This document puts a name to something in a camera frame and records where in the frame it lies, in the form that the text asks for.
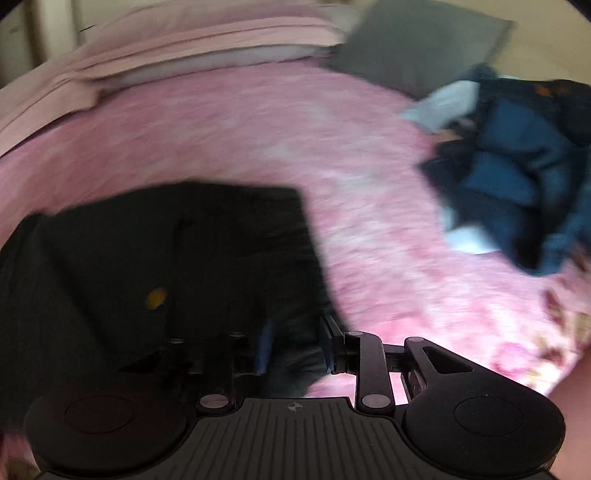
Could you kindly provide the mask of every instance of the pink blanket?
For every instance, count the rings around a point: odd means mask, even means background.
[[[450,251],[415,166],[430,137],[411,101],[311,62],[196,73],[134,87],[0,161],[2,242],[27,214],[185,179],[298,187],[329,287],[358,330],[424,336],[542,392],[591,330],[584,265],[530,278],[500,255]],[[348,395],[346,375],[311,395]],[[403,401],[396,386],[398,401]]]

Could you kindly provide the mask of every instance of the black fabric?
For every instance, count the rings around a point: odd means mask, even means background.
[[[167,298],[150,310],[158,288]],[[198,352],[269,322],[263,393],[302,395],[325,373],[322,310],[334,314],[291,189],[182,183],[32,215],[0,252],[0,426],[47,388],[167,338]]]

